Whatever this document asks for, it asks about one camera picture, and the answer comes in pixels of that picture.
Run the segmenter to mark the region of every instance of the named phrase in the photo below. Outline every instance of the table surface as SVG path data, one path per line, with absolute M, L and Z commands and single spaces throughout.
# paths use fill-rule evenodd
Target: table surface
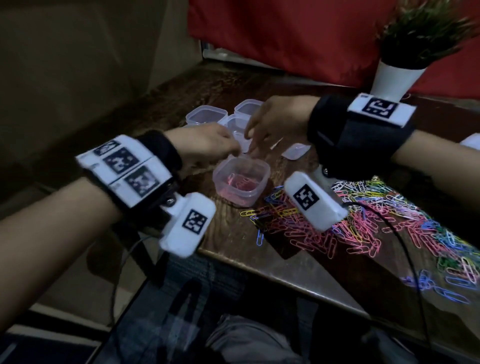
M 231 114 L 237 104 L 248 98 L 265 101 L 272 95 L 356 95 L 358 92 L 346 87 L 299 85 L 281 71 L 207 61 L 114 111 L 95 132 L 85 133 L 89 133 L 92 145 L 97 145 L 119 133 L 182 126 L 185 115 L 200 105 L 216 106 Z M 419 129 L 455 142 L 480 132 L 479 114 L 424 98 L 411 97 L 406 102 L 418 105 L 414 118 Z M 68 148 L 75 149 L 71 143 Z M 271 166 L 271 177 L 265 194 L 283 184 L 292 172 L 311 171 L 318 166 L 313 148 L 297 161 L 280 158 L 267 162 Z M 276 242 L 264 241 L 259 247 L 257 229 L 248 218 L 240 216 L 245 208 L 235 208 L 216 194 L 211 169 L 184 181 L 180 192 L 191 191 L 208 196 L 217 208 L 199 252 L 370 317 L 410 337 L 423 338 L 415 290 L 398 278 L 406 275 L 408 266 L 392 234 L 385 236 L 381 251 L 374 259 L 346 254 L 341 247 L 337 247 L 332 260 L 321 253 L 291 251 L 291 247 Z M 288 258 L 279 254 L 284 249 L 289 249 Z M 428 250 L 410 251 L 415 267 L 430 270 L 434 281 L 441 279 L 435 276 L 436 260 Z M 425 291 L 423 297 L 433 341 L 447 350 L 480 357 L 480 293 L 474 291 L 468 296 L 472 301 L 470 305 L 452 302 L 432 290 Z

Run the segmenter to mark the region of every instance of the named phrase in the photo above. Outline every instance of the potted plant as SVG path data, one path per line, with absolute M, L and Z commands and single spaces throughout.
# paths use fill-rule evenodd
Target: potted plant
M 400 101 L 427 67 L 461 50 L 475 24 L 460 18 L 454 0 L 403 0 L 378 35 L 381 59 L 371 93 Z

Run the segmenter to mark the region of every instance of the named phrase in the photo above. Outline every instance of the plastic container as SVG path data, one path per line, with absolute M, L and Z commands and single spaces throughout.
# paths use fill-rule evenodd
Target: plastic container
M 270 166 L 259 159 L 229 156 L 213 171 L 216 193 L 241 207 L 250 207 L 264 191 Z
M 254 100 L 252 98 L 239 103 L 235 107 L 235 114 L 249 119 L 263 104 L 262 101 Z
M 209 105 L 197 107 L 186 116 L 187 124 L 202 125 L 207 122 L 219 122 L 228 116 L 228 112 L 223 109 L 215 108 Z
M 305 153 L 307 153 L 310 150 L 310 147 L 311 146 L 306 146 L 305 144 L 295 143 L 285 152 L 283 152 L 282 156 L 286 159 L 297 160 Z
M 219 122 L 219 124 L 226 126 L 232 132 L 233 137 L 240 143 L 242 153 L 248 152 L 248 148 L 252 142 L 251 139 L 247 140 L 244 138 L 248 120 L 248 118 L 241 115 L 232 114 Z

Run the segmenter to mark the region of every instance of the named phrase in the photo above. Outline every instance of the red curtain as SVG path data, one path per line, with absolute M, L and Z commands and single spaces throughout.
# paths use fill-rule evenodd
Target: red curtain
M 361 87 L 375 76 L 377 29 L 394 0 L 190 0 L 191 36 L 317 81 Z M 462 12 L 480 19 L 480 1 Z M 480 99 L 480 36 L 432 64 L 411 90 Z

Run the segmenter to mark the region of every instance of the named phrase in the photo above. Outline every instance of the black cable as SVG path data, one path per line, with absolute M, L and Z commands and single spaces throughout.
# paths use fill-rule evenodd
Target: black cable
M 413 278 L 415 280 L 415 286 L 416 286 L 416 291 L 417 291 L 417 298 L 418 298 L 418 301 L 419 301 L 419 307 L 420 307 L 420 316 L 422 318 L 422 324 L 423 324 L 423 331 L 424 331 L 424 334 L 425 334 L 425 341 L 427 342 L 427 345 L 428 345 L 428 348 L 430 349 L 430 353 L 433 354 L 433 348 L 432 348 L 432 342 L 430 341 L 430 335 L 428 333 L 428 327 L 427 327 L 427 318 L 425 316 L 425 311 L 423 309 L 423 301 L 422 301 L 422 297 L 421 297 L 421 290 L 420 290 L 420 284 L 419 284 L 419 278 L 418 278 L 418 275 L 417 275 L 417 271 L 415 270 L 415 267 L 413 265 L 413 262 L 412 262 L 412 259 L 410 258 L 410 254 L 408 252 L 408 249 L 407 249 L 407 246 L 405 245 L 405 242 L 403 241 L 402 237 L 400 236 L 400 234 L 395 230 L 395 228 L 393 227 L 393 225 L 390 223 L 390 221 L 388 221 L 387 219 L 385 219 L 382 214 L 380 212 L 378 212 L 377 210 L 375 210 L 373 207 L 370 207 L 368 205 L 365 205 L 365 204 L 362 204 L 360 202 L 344 202 L 342 204 L 343 207 L 348 207 L 348 206 L 360 206 L 360 207 L 363 207 L 371 212 L 373 212 L 375 215 L 377 215 L 379 218 L 382 219 L 382 221 L 390 228 L 392 229 L 392 232 L 393 234 L 396 236 L 396 238 L 398 239 L 398 241 L 400 242 L 400 245 L 402 246 L 403 248 L 403 251 L 405 252 L 405 256 L 407 257 L 407 260 L 408 260 L 408 264 L 410 265 L 410 269 L 412 270 L 413 272 Z
M 141 239 L 137 240 L 130 247 L 130 249 L 128 249 L 127 254 L 123 257 L 123 259 L 120 262 L 119 280 L 117 281 L 117 283 L 115 283 L 113 285 L 112 296 L 110 297 L 110 324 L 112 326 L 111 334 L 112 334 L 112 338 L 113 338 L 113 346 L 115 346 L 115 350 L 117 352 L 117 357 L 120 360 L 120 364 L 126 364 L 127 363 L 125 361 L 125 358 L 123 357 L 122 352 L 121 352 L 120 339 L 119 339 L 118 332 L 117 332 L 117 326 L 115 325 L 115 313 L 114 313 L 115 296 L 117 295 L 117 288 L 118 288 L 119 281 L 120 281 L 120 273 L 123 269 L 123 266 L 127 262 L 127 259 L 129 258 L 130 254 L 132 254 L 132 252 L 135 250 L 137 245 L 142 243 L 144 240 L 146 240 L 148 238 L 152 238 L 152 236 L 148 235 L 148 236 L 145 236 L 144 238 L 141 238 Z

